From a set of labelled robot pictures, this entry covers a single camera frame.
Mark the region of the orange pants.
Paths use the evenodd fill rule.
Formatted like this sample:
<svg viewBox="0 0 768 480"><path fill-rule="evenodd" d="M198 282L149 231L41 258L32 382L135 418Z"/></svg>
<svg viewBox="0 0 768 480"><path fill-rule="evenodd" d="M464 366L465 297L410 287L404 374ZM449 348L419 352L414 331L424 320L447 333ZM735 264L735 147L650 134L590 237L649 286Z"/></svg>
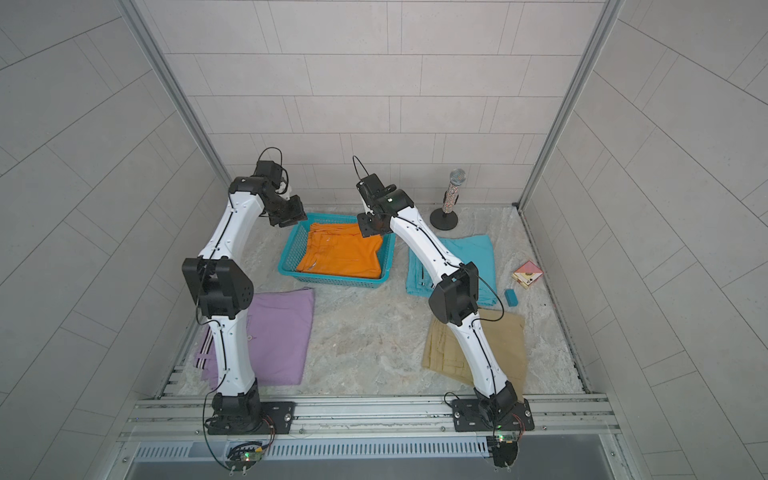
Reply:
<svg viewBox="0 0 768 480"><path fill-rule="evenodd" d="M363 237L359 225L320 224L310 226L305 254L296 267L301 273L378 279L382 268L379 235Z"/></svg>

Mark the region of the teal pants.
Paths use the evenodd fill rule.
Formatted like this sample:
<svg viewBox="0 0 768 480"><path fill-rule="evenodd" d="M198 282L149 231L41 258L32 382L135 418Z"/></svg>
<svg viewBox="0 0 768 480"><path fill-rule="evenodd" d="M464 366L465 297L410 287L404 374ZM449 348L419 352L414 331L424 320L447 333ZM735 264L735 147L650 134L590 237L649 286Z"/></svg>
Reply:
<svg viewBox="0 0 768 480"><path fill-rule="evenodd" d="M462 263L472 262L478 269L479 293L478 304L492 307L498 303L495 292L496 268L493 244L488 235L476 235L451 239L439 237L441 243ZM429 297L433 291L433 282L427 270L413 251L409 251L406 292L418 297Z"/></svg>

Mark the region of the purple pants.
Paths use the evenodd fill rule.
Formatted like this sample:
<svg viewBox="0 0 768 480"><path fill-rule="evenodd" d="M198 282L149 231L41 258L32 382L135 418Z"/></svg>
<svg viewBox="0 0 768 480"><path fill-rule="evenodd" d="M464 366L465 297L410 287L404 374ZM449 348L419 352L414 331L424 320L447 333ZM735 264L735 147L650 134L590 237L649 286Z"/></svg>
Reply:
<svg viewBox="0 0 768 480"><path fill-rule="evenodd" d="M261 385L301 383L314 305L311 288L260 293L253 297L246 322L246 340L249 359Z"/></svg>

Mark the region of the khaki pants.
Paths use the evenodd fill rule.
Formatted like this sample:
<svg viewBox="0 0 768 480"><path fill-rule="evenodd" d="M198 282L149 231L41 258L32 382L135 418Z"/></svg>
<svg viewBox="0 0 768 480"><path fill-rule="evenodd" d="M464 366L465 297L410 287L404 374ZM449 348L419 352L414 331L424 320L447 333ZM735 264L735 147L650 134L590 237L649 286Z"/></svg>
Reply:
<svg viewBox="0 0 768 480"><path fill-rule="evenodd" d="M421 366L472 386L483 396L489 396L493 387L502 389L511 383L522 397L528 366L524 318L486 309L479 314L494 320L478 320L472 331L458 333L433 318Z"/></svg>

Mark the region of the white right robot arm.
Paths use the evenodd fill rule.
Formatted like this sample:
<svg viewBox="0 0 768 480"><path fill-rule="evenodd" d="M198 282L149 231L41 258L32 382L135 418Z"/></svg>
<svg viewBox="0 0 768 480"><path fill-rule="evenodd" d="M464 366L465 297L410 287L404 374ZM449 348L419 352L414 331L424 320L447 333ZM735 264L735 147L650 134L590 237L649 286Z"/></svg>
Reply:
<svg viewBox="0 0 768 480"><path fill-rule="evenodd" d="M479 274L453 255L423 220L413 201L394 185L361 180L356 188L366 211L357 216L365 237L393 233L415 253L432 279L433 316L454 333L472 374L480 415L498 429L518 403L514 386L497 363L479 315Z"/></svg>

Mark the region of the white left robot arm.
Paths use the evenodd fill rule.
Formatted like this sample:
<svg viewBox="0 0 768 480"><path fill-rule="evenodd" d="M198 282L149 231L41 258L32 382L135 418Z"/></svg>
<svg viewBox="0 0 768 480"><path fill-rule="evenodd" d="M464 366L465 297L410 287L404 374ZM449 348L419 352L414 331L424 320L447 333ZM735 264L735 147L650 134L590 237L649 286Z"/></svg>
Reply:
<svg viewBox="0 0 768 480"><path fill-rule="evenodd" d="M257 378L249 359L246 323L254 287L241 269L245 243L256 220L266 213L272 226L306 219L287 176L238 177L211 239L198 256L182 263L182 274L196 305L197 321L209 327L215 346L218 380L212 400L219 417L260 417Z"/></svg>

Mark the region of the teal plastic laundry basket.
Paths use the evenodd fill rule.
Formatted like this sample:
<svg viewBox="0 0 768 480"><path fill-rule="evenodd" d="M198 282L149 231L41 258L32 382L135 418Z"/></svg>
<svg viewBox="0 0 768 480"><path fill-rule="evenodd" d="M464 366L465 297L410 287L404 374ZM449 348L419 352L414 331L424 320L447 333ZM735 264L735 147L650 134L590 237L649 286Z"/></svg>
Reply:
<svg viewBox="0 0 768 480"><path fill-rule="evenodd" d="M306 254L310 229L313 224L357 225L357 219L354 215L308 213L307 219L300 221L291 230L278 263L278 272L280 274L294 277L302 282L360 288L378 288L388 280L393 264L396 243L393 233L380 236L382 245L377 252L377 261L381 268L381 274L378 278L368 279L348 275L325 275L298 271L297 267Z"/></svg>

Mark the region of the glitter microphone on black stand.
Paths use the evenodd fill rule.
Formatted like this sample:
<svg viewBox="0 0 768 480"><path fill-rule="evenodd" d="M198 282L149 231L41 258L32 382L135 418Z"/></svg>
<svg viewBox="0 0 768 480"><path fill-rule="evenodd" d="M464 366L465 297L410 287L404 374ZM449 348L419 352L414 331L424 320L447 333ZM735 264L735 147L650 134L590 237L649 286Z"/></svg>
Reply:
<svg viewBox="0 0 768 480"><path fill-rule="evenodd" d="M430 222L434 228L449 231L457 226L458 215L455 212L455 205L459 198L460 187L465 181L466 172L463 169L458 168L451 171L442 206L430 214Z"/></svg>

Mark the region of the small teal block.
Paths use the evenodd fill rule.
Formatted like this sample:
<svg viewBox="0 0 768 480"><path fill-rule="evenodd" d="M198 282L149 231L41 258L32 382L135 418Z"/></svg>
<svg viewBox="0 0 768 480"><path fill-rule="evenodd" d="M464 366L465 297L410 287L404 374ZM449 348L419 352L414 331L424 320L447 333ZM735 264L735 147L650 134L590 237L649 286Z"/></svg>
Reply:
<svg viewBox="0 0 768 480"><path fill-rule="evenodd" d="M504 291L504 298L509 307L516 307L518 305L518 298L513 289L506 289Z"/></svg>

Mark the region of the pink and yellow small box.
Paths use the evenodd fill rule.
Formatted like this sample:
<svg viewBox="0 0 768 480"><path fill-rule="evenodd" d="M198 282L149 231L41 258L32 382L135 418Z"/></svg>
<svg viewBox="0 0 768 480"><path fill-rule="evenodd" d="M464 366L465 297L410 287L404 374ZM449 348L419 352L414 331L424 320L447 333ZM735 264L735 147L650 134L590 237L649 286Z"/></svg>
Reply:
<svg viewBox="0 0 768 480"><path fill-rule="evenodd" d="M533 261L528 260L523 265L518 267L512 274L514 280L518 282L523 288L529 288L535 282L537 282L542 276L543 270L536 265Z"/></svg>

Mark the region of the left green circuit board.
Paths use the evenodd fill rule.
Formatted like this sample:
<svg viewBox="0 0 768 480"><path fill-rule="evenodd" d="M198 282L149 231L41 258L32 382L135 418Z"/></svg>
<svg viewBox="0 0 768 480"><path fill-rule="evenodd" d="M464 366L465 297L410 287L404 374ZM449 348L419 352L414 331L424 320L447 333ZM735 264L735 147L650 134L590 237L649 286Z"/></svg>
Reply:
<svg viewBox="0 0 768 480"><path fill-rule="evenodd" d="M240 472L243 476L259 463L264 456L264 446L260 441L250 441L232 447L226 456L226 465L230 475Z"/></svg>

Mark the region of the green circuit board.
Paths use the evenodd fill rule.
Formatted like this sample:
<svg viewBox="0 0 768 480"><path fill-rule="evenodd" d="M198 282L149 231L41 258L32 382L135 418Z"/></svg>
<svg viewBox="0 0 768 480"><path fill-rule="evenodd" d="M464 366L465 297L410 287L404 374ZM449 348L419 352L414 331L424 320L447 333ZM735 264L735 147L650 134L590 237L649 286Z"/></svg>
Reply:
<svg viewBox="0 0 768 480"><path fill-rule="evenodd" d="M226 456L226 465L230 475L240 472L243 476L259 463L264 456L264 446L260 441L250 441L232 447Z"/></svg>
<svg viewBox="0 0 768 480"><path fill-rule="evenodd" d="M504 436L487 436L490 458L496 468L511 468L519 454L519 442Z"/></svg>

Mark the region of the right green circuit board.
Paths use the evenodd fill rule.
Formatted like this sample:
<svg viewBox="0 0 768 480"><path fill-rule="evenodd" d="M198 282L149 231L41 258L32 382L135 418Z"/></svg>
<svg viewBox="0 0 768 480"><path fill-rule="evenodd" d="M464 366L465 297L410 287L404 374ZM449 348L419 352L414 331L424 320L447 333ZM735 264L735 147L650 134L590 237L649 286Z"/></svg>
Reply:
<svg viewBox="0 0 768 480"><path fill-rule="evenodd" d="M487 436L490 458L496 468L511 468L519 454L519 442L504 436Z"/></svg>

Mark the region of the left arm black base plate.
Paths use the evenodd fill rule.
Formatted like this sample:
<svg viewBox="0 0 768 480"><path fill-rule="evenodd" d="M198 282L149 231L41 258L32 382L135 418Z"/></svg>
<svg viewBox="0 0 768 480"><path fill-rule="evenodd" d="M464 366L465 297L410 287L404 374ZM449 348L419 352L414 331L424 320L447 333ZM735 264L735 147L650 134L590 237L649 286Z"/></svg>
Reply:
<svg viewBox="0 0 768 480"><path fill-rule="evenodd" d="M204 426L208 435L285 435L291 431L296 406L289 401L266 402L258 414L251 416L215 413L204 421Z"/></svg>

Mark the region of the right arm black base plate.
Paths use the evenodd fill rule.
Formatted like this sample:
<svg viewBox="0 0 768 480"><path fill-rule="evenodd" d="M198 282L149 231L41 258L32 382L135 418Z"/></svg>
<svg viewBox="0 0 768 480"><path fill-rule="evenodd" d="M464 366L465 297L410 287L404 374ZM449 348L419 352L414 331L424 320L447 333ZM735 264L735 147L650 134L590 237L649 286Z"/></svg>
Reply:
<svg viewBox="0 0 768 480"><path fill-rule="evenodd" d="M516 402L509 413L497 415L493 420L484 416L484 409L475 398L459 398L445 400L451 408L454 429L456 432L481 432L484 430L493 433L533 431L535 423L527 400Z"/></svg>

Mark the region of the aluminium mounting rail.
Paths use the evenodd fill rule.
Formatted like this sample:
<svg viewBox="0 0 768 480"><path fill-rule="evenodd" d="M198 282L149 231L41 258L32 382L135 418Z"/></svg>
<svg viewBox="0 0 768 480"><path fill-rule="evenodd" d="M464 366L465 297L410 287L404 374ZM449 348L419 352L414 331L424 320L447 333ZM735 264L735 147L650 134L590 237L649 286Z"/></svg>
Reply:
<svg viewBox="0 0 768 480"><path fill-rule="evenodd" d="M492 431L456 432L451 394L423 396L272 397L262 403L297 404L291 431L280 440L321 438L486 436ZM617 434L621 428L604 394L529 395L535 429L523 435ZM139 401L119 430L122 441L201 440L212 414L200 397Z"/></svg>

